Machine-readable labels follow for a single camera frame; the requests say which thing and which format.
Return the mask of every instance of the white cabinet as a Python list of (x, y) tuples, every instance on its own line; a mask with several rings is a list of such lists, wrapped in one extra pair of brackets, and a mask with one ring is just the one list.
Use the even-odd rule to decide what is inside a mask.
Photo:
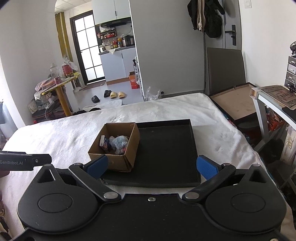
[(121, 50), (101, 55), (106, 81), (126, 78)]
[(122, 57), (126, 76), (128, 77), (129, 73), (134, 71), (133, 59), (136, 57), (136, 48), (123, 49)]
[(92, 0), (95, 24), (130, 17), (128, 0)]
[(92, 0), (95, 24), (116, 19), (114, 0)]
[(128, 0), (114, 0), (117, 19), (130, 17)]

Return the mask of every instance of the cardboard box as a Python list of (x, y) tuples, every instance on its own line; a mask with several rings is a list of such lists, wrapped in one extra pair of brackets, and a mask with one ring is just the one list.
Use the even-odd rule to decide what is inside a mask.
[[(99, 146), (101, 135), (105, 135), (107, 138), (109, 138), (110, 136), (127, 136), (129, 140), (124, 155), (106, 153)], [(89, 149), (89, 157), (91, 158), (91, 160), (93, 160), (105, 154), (109, 160), (108, 169), (120, 172), (130, 172), (135, 163), (139, 141), (140, 132), (136, 123), (106, 123), (100, 130), (98, 136)]]
[(255, 86), (251, 83), (245, 83), (209, 97), (222, 112), (228, 114), (232, 122), (239, 124), (257, 118), (254, 102), (250, 97), (253, 87)]
[(130, 79), (131, 88), (132, 89), (139, 89), (140, 86), (137, 84), (138, 76), (135, 74), (135, 72), (130, 72), (128, 77)]

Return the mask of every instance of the blue gripper pad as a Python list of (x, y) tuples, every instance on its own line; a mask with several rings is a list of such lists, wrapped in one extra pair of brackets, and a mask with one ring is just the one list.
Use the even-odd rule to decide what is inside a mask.
[(107, 170), (108, 157), (106, 155), (100, 156), (99, 158), (92, 160), (91, 162), (84, 165), (84, 171), (91, 175), (95, 179), (99, 179), (100, 176)]
[(221, 165), (218, 165), (204, 155), (199, 155), (199, 157), (196, 159), (196, 168), (199, 173), (207, 180), (222, 170)]

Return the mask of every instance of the white bed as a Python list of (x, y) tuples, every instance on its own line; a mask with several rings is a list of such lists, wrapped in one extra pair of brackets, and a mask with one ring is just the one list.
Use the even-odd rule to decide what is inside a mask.
[[(56, 168), (67, 168), (75, 162), (90, 161), (88, 150), (101, 127), (107, 122), (176, 119), (191, 120), (199, 155), (203, 154), (220, 164), (229, 162), (237, 168), (248, 169), (254, 163), (263, 165), (258, 153), (250, 147), (242, 133), (201, 93), (129, 104), (26, 126), (13, 134), (3, 150), (23, 151), (28, 154), (48, 153), (52, 156), (52, 164)], [(13, 236), (23, 231), (17, 216), (18, 201), (39, 169), (40, 167), (31, 172), (11, 172), (0, 180), (8, 226)], [(184, 193), (190, 189), (111, 188), (122, 195)]]

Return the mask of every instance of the range hood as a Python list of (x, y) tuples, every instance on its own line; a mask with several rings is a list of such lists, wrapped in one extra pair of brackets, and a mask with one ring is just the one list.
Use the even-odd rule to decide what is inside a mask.
[(117, 26), (126, 25), (128, 23), (131, 23), (131, 17), (121, 18), (121, 19), (116, 19), (113, 21), (101, 23), (101, 27), (102, 28), (105, 28), (105, 27), (113, 28), (113, 27), (117, 27)]

